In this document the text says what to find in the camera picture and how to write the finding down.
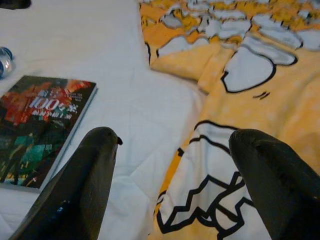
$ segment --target bedsheet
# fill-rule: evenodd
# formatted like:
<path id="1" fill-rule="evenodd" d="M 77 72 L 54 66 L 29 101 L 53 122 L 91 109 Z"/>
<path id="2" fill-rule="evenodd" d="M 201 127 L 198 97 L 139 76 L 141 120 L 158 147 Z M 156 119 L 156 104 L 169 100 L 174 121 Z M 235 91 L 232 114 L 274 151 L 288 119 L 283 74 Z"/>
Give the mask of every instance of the bedsheet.
<path id="1" fill-rule="evenodd" d="M 139 22 L 135 0 L 33 0 L 27 9 L 0 9 L 0 46 L 15 57 L 15 69 L 0 80 L 0 95 L 23 75 L 97 83 L 57 171 L 92 128 L 111 127 L 123 140 L 102 240 L 147 237 L 166 170 L 204 100 L 193 83 L 149 70 Z M 0 188 L 0 240 L 8 239 L 37 196 Z"/>

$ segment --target cartoon-print blanket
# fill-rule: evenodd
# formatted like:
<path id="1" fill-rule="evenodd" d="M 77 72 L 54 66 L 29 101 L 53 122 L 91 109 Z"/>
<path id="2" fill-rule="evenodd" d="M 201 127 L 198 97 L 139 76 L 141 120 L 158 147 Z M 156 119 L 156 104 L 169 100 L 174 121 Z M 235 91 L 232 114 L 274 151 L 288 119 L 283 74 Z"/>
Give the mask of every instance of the cartoon-print blanket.
<path id="1" fill-rule="evenodd" d="M 320 1 L 144 0 L 139 7 L 150 67 L 194 79 L 208 93 L 167 171 L 148 239 L 270 239 L 228 140 L 236 129 L 259 129 L 320 173 Z"/>

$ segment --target book cover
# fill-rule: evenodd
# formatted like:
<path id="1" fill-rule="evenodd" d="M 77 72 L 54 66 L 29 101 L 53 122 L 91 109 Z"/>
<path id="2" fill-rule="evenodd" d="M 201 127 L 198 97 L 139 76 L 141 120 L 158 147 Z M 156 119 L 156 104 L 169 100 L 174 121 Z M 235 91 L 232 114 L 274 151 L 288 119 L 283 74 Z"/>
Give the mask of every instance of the book cover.
<path id="1" fill-rule="evenodd" d="M 96 84 L 23 76 L 0 98 L 0 183 L 41 190 L 51 178 Z"/>

